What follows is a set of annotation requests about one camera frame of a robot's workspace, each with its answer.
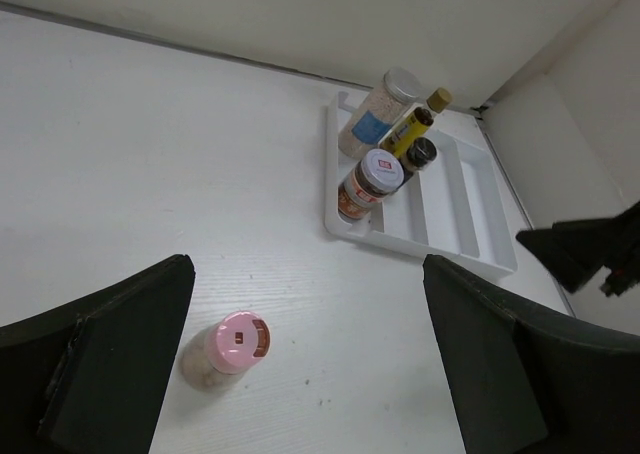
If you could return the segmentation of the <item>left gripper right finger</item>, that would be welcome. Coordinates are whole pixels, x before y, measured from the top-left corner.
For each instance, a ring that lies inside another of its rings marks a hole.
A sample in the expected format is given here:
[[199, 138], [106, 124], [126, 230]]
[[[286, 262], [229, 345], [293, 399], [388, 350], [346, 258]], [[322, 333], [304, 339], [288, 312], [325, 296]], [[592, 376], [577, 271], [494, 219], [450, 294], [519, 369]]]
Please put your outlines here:
[[636, 453], [639, 338], [437, 255], [424, 290], [468, 453]]

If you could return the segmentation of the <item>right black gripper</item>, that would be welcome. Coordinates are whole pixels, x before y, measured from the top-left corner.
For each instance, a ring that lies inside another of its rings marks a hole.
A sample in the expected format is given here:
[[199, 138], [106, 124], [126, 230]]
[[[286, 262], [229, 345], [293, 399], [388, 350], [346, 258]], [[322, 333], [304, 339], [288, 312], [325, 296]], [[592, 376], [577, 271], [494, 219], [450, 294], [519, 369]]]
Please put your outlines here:
[[569, 293], [582, 289], [602, 268], [600, 290], [619, 297], [639, 283], [639, 207], [615, 218], [564, 221], [521, 230], [516, 240]]

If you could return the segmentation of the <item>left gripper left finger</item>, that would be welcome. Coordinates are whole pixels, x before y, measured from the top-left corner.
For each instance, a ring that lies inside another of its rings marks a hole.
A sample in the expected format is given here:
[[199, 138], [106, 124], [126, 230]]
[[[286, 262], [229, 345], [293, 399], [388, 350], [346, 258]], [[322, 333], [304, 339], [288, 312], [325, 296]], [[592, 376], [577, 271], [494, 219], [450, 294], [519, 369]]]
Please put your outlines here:
[[2, 452], [148, 452], [194, 284], [173, 255], [2, 327]]

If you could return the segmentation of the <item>pink lid spice bottle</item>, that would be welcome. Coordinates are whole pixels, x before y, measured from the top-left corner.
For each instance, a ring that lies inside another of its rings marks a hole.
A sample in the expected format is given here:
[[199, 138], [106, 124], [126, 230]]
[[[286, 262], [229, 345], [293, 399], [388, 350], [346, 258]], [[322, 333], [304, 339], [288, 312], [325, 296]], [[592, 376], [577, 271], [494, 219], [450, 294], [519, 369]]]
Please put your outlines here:
[[181, 373], [192, 388], [212, 392], [241, 379], [267, 356], [270, 343], [262, 317], [251, 311], [231, 313], [186, 344]]

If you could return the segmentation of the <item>small black pepper grinder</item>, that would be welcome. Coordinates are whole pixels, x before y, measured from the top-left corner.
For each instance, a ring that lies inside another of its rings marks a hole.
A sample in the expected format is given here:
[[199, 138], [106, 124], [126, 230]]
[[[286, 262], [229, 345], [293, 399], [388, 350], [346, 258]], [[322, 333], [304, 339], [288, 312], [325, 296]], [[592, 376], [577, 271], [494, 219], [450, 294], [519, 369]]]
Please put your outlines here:
[[419, 137], [414, 140], [399, 158], [404, 175], [400, 186], [404, 186], [417, 172], [433, 162], [437, 153], [436, 146], [428, 138]]

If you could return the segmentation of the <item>yellow bottle cork cap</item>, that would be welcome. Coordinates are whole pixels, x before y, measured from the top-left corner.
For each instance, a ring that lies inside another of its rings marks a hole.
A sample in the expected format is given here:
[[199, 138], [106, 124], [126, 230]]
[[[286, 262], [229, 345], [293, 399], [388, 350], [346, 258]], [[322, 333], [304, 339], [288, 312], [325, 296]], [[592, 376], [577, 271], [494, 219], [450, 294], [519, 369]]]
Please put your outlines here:
[[424, 103], [407, 114], [381, 141], [379, 148], [400, 158], [413, 142], [434, 124], [435, 117], [452, 102], [452, 94], [443, 87], [430, 94]]

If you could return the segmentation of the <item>tall jar silver lid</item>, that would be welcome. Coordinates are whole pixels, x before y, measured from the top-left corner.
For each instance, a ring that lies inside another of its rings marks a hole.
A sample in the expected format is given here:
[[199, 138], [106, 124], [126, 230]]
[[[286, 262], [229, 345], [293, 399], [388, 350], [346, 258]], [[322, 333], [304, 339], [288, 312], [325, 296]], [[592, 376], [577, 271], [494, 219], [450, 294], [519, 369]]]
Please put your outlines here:
[[378, 145], [422, 91], [414, 74], [400, 67], [389, 69], [339, 133], [340, 151], [352, 159], [361, 159]]

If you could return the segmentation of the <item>white divided tray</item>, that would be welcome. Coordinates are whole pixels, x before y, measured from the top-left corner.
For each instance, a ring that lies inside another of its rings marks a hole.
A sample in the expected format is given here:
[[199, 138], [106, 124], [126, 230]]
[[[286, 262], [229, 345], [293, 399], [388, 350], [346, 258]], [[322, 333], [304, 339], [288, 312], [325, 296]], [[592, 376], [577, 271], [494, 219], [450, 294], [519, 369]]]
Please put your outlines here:
[[326, 110], [324, 225], [339, 238], [423, 258], [447, 257], [497, 281], [518, 269], [494, 158], [447, 131], [431, 129], [436, 160], [359, 221], [338, 211], [338, 187], [355, 166], [339, 151], [353, 107], [339, 92]]

